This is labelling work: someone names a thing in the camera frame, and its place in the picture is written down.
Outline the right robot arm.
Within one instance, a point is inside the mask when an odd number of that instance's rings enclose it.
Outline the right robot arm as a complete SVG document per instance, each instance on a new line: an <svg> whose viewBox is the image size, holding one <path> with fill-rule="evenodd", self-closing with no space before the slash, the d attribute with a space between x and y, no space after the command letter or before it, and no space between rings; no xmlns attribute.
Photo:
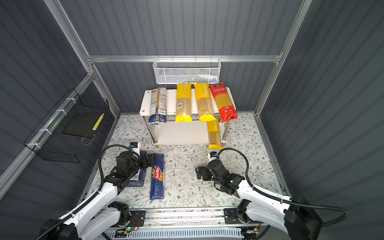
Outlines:
<svg viewBox="0 0 384 240"><path fill-rule="evenodd" d="M221 161L221 154L232 151L223 148L219 152L208 154L206 166L198 166L197 178L212 181L214 187L227 195L241 199L236 208L238 219L242 223L262 222L281 230L292 240L316 240L324 227L345 220L349 212L340 207L311 205L303 197L283 196L253 184L249 177L250 163L244 154L246 170L243 176L230 173Z"/></svg>

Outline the yellow Pastatime spaghetti bag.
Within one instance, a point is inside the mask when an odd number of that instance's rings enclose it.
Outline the yellow Pastatime spaghetti bag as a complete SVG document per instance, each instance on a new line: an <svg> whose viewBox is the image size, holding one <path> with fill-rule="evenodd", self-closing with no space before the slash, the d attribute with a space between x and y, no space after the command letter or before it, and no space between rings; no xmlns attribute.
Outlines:
<svg viewBox="0 0 384 240"><path fill-rule="evenodd" d="M209 135L209 149L223 149L219 128L219 119L215 117L213 121L207 122L207 128Z"/></svg>

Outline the clear blue spaghetti bag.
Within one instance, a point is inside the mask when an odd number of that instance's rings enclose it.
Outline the clear blue spaghetti bag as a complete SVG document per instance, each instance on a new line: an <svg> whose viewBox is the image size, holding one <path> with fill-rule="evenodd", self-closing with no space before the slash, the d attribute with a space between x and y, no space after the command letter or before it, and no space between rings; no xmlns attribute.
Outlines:
<svg viewBox="0 0 384 240"><path fill-rule="evenodd" d="M167 89L159 87L151 91L149 125L167 122Z"/></svg>

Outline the dark blue pasta box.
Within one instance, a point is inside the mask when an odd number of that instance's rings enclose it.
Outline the dark blue pasta box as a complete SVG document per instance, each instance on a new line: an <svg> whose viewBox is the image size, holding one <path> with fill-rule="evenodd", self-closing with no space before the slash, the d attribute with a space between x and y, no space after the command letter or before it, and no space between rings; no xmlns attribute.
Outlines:
<svg viewBox="0 0 384 240"><path fill-rule="evenodd" d="M139 172L130 179L130 182L128 183L128 187L142 187L145 181L146 169L147 168L141 168Z"/></svg>

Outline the blue Barilla spaghetti box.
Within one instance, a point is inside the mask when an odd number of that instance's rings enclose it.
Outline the blue Barilla spaghetti box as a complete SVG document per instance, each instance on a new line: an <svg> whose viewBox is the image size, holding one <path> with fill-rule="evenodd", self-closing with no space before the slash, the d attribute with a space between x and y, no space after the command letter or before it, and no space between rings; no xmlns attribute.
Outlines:
<svg viewBox="0 0 384 240"><path fill-rule="evenodd" d="M164 198L164 155L156 154L151 171L150 200Z"/></svg>

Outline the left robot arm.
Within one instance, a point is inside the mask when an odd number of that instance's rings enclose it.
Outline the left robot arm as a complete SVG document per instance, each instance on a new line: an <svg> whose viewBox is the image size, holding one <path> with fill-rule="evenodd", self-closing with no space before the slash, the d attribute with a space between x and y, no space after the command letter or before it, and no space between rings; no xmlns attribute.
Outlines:
<svg viewBox="0 0 384 240"><path fill-rule="evenodd" d="M120 145L124 152L117 158L116 167L105 176L102 168L103 154L117 147L110 145L102 149L98 157L101 182L99 188L79 205L57 220L49 219L41 227L38 240L94 240L105 235L105 230L117 225L121 228L132 224L139 226L127 204L116 202L117 197L141 169L155 165L156 154L140 154L140 144Z"/></svg>

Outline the yellow spaghetti bag label up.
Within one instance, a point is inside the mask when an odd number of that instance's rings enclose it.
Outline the yellow spaghetti bag label up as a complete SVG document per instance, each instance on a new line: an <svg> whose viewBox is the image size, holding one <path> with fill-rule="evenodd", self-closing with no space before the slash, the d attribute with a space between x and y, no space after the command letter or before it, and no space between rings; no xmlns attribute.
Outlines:
<svg viewBox="0 0 384 240"><path fill-rule="evenodd" d="M192 122L192 111L191 111L191 101L192 101L192 84L182 83L177 84L177 109L176 109L176 119L177 123L179 122Z"/></svg>

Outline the red spaghetti bag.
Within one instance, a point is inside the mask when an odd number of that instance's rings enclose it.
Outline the red spaghetti bag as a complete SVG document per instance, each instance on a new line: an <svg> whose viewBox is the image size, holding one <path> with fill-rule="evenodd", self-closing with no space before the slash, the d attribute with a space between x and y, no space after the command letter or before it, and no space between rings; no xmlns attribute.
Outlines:
<svg viewBox="0 0 384 240"><path fill-rule="evenodd" d="M237 112L223 83L209 85L223 122L236 120Z"/></svg>

